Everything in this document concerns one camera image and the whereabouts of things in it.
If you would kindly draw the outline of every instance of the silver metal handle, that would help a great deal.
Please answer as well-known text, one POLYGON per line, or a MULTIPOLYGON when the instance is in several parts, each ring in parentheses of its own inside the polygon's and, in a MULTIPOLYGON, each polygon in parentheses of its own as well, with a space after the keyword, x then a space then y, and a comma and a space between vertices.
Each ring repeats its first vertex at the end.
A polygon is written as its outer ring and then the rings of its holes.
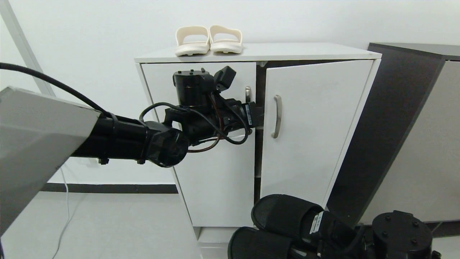
POLYGON ((251 101, 251 87, 246 86, 246 90, 244 91, 244 94, 246 95, 246 102, 251 101))
POLYGON ((271 136, 274 139, 276 139, 278 135, 280 134, 281 115, 282 115, 282 109, 283 109, 283 105, 281 102, 281 96, 275 95, 275 101, 276 101, 276 125, 275 125, 275 132, 271 134, 271 136))

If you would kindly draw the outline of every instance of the barcode label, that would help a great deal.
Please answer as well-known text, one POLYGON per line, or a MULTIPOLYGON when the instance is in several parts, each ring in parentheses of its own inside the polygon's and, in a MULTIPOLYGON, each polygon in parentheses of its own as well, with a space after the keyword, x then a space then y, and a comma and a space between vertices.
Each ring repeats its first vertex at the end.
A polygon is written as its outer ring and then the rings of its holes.
POLYGON ((311 224, 310 234, 312 234, 313 231, 315 230, 317 220, 318 220, 318 215, 316 215, 315 218, 313 219, 313 223, 311 224))
POLYGON ((251 118, 251 111, 249 110, 249 104, 246 104, 246 114, 247 114, 247 122, 249 123, 249 126, 253 125, 253 119, 251 118))
POLYGON ((321 225, 321 220, 322 220, 322 214, 323 214, 323 213, 324 213, 324 212, 320 212, 320 213, 318 214, 318 220, 316 221, 316 226, 315 226, 315 229, 313 230, 313 233, 318 232, 319 226, 321 225))

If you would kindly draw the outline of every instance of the gray floor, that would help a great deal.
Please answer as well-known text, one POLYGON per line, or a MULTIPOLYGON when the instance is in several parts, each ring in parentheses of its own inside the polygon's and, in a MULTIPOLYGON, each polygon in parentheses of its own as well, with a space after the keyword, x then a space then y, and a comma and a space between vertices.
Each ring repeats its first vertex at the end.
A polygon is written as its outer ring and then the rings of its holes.
MULTIPOLYGON (((177 194, 69 195, 74 214, 56 259, 199 259, 177 194)), ((8 259, 51 259, 67 220, 64 193, 39 193, 2 237, 8 259)), ((444 259, 460 258, 460 236, 437 238, 444 259)))

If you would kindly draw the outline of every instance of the black mesh slipper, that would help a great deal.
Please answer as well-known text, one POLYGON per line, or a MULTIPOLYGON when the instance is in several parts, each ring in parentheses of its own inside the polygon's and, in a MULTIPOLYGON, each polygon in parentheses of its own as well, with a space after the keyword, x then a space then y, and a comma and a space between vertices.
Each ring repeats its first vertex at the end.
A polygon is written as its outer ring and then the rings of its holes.
POLYGON ((285 236, 242 227, 230 239, 228 259, 316 259, 316 251, 299 249, 285 236))
POLYGON ((260 230, 292 238, 298 246, 316 247, 310 234, 315 216, 322 211, 318 204, 285 194, 272 194, 256 202, 251 218, 260 230))

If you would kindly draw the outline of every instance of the white slipper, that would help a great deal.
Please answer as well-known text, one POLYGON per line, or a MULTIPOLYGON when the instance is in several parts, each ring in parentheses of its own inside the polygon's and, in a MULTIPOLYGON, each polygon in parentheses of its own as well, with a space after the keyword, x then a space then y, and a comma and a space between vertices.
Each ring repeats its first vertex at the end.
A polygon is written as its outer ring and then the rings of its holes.
POLYGON ((213 25, 209 28, 209 33, 211 34, 211 50, 214 52, 223 52, 223 53, 241 53, 243 50, 243 35, 238 29, 229 29, 220 25, 213 25), (234 35, 238 40, 232 39, 222 39, 215 40, 214 37, 216 34, 230 34, 234 35))
POLYGON ((176 56, 206 54, 209 51, 209 32, 203 26, 186 26, 177 29, 176 31, 176 56), (185 37, 190 35, 207 36, 206 41, 184 42, 185 37))

